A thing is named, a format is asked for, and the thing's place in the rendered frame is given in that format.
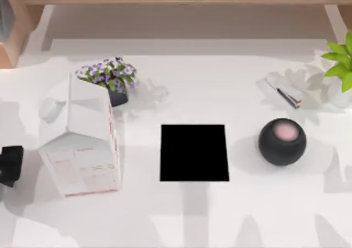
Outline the white milk carton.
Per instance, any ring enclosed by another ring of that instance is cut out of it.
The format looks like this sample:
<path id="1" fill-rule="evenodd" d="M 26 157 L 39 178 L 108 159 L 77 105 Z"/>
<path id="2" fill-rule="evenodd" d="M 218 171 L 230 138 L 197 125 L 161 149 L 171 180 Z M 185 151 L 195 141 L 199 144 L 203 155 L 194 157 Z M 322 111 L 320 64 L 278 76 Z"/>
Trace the white milk carton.
<path id="1" fill-rule="evenodd" d="M 118 191 L 118 135 L 106 88 L 69 73 L 42 96 L 38 151 L 64 197 Z"/>

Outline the purple flower plant dark pot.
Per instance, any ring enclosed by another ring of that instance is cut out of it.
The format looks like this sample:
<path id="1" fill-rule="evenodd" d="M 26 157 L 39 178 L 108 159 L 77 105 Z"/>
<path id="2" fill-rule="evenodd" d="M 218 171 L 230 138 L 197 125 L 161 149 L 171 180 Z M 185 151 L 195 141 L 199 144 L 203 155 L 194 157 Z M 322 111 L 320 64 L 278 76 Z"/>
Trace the purple flower plant dark pot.
<path id="1" fill-rule="evenodd" d="M 135 86 L 136 74 L 137 69 L 122 57 L 105 58 L 74 72 L 78 79 L 107 89 L 112 107 L 128 102 L 128 88 Z"/>

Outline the flat black square mat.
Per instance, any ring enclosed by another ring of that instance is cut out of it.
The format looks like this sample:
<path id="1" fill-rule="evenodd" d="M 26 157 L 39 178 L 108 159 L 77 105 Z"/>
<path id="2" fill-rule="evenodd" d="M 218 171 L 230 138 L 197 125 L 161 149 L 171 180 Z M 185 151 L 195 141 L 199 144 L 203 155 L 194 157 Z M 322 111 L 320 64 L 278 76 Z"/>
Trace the flat black square mat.
<path id="1" fill-rule="evenodd" d="M 161 125 L 160 181 L 229 181 L 223 124 Z"/>

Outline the wooden shelf unit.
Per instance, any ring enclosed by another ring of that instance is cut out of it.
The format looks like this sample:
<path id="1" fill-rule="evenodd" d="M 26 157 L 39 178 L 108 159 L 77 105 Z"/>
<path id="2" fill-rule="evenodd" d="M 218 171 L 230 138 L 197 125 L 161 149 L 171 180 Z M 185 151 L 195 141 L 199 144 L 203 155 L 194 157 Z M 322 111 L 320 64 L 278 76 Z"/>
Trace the wooden shelf unit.
<path id="1" fill-rule="evenodd" d="M 26 38 L 43 10 L 68 11 L 60 31 L 82 21 L 74 39 L 142 41 L 234 40 L 234 54 L 272 54 L 288 49 L 295 13 L 337 5 L 352 25 L 352 0 L 8 0 L 20 20 L 16 35 L 0 40 L 0 66 L 16 66 Z"/>

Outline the green plant white pot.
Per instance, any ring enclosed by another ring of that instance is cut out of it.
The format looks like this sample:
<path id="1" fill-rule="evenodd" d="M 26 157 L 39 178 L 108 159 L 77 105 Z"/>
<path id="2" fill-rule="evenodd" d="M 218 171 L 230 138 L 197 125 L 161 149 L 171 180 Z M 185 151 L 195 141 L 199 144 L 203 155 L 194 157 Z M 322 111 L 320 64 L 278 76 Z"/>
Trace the green plant white pot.
<path id="1" fill-rule="evenodd" d="M 344 43 L 327 42 L 327 46 L 330 51 L 321 57 L 335 62 L 324 74 L 331 79 L 328 100 L 337 108 L 352 108 L 352 31 L 347 31 Z"/>

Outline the black round speaker pink top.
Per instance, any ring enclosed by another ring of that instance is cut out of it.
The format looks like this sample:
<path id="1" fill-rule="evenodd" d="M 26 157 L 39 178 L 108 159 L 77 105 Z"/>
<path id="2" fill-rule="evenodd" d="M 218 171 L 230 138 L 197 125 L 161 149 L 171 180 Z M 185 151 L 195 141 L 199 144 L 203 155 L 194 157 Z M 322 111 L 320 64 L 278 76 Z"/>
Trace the black round speaker pink top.
<path id="1" fill-rule="evenodd" d="M 279 167 L 296 163 L 303 156 L 306 145 L 303 128 L 288 118 L 271 120 L 258 136 L 258 149 L 262 157 Z"/>

